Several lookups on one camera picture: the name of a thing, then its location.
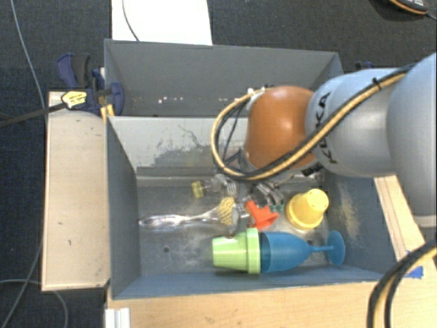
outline small yellow object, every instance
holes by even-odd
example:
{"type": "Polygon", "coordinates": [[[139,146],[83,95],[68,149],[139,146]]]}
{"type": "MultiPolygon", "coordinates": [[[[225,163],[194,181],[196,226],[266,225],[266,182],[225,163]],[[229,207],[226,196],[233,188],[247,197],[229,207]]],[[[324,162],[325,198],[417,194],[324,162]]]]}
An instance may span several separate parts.
{"type": "Polygon", "coordinates": [[[61,99],[69,109],[87,102],[87,93],[84,91],[69,91],[61,99]]]}
{"type": "Polygon", "coordinates": [[[285,207],[288,221],[299,230],[312,230],[319,226],[328,208],[329,199],[321,189],[311,189],[295,195],[285,207]]]}
{"type": "Polygon", "coordinates": [[[232,224],[232,208],[234,204],[235,199],[233,197],[226,197],[218,205],[218,217],[223,225],[230,226],[232,224]]]}
{"type": "Polygon", "coordinates": [[[191,189],[193,190],[194,198],[203,198],[203,189],[200,181],[194,181],[191,183],[191,189]]]}

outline dark gray carpet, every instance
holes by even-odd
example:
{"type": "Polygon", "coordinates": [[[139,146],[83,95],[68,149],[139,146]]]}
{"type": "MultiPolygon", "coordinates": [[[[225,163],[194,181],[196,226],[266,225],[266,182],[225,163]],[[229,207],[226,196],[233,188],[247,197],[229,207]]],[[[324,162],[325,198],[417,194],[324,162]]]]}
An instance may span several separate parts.
{"type": "MultiPolygon", "coordinates": [[[[437,0],[427,0],[436,13],[437,0]]],[[[53,62],[91,53],[103,65],[111,0],[15,0],[44,93],[61,87],[53,62]]],[[[208,0],[215,44],[337,51],[346,71],[356,61],[402,66],[436,51],[436,23],[381,0],[208,0]]],[[[40,104],[21,50],[9,0],[0,0],[0,112],[20,115],[40,104]]],[[[25,277],[38,248],[44,197],[44,125],[30,120],[0,130],[0,280],[25,277]]],[[[33,278],[39,277],[39,271],[33,278]]],[[[0,286],[0,323],[18,286],[0,286]]],[[[102,290],[65,293],[69,327],[102,324],[102,290]]],[[[30,288],[9,327],[60,327],[61,306],[30,288]]]]}

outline yellow cup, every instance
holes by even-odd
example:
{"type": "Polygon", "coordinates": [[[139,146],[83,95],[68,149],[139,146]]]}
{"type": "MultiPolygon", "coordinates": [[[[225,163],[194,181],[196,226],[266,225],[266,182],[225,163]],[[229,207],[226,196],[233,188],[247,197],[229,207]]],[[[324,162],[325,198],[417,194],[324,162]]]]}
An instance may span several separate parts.
{"type": "Polygon", "coordinates": [[[311,189],[295,195],[285,207],[288,221],[299,230],[312,230],[319,226],[329,206],[329,199],[321,189],[311,189]]]}

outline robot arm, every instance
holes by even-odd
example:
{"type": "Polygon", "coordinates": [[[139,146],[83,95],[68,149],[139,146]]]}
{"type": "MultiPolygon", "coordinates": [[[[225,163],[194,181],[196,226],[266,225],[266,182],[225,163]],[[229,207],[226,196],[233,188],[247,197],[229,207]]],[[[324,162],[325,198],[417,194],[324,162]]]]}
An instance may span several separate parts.
{"type": "Polygon", "coordinates": [[[331,79],[314,94],[272,87],[232,103],[212,129],[216,165],[256,181],[321,165],[336,174],[397,174],[420,226],[436,225],[436,54],[400,69],[369,69],[331,79]],[[242,169],[218,153],[224,122],[254,97],[242,169]]]}

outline blue clamp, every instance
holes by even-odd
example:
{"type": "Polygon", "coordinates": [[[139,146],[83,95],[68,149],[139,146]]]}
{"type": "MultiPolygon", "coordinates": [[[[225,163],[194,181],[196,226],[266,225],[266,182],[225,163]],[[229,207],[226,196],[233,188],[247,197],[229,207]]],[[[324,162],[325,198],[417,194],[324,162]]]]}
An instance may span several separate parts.
{"type": "Polygon", "coordinates": [[[87,76],[88,54],[73,55],[66,53],[55,63],[56,72],[68,90],[81,90],[86,92],[86,103],[74,106],[73,110],[80,110],[100,115],[103,107],[99,103],[99,98],[105,97],[106,104],[112,104],[115,115],[121,115],[124,107],[124,93],[121,83],[111,83],[109,89],[105,89],[103,76],[98,69],[92,71],[92,84],[87,76]]]}

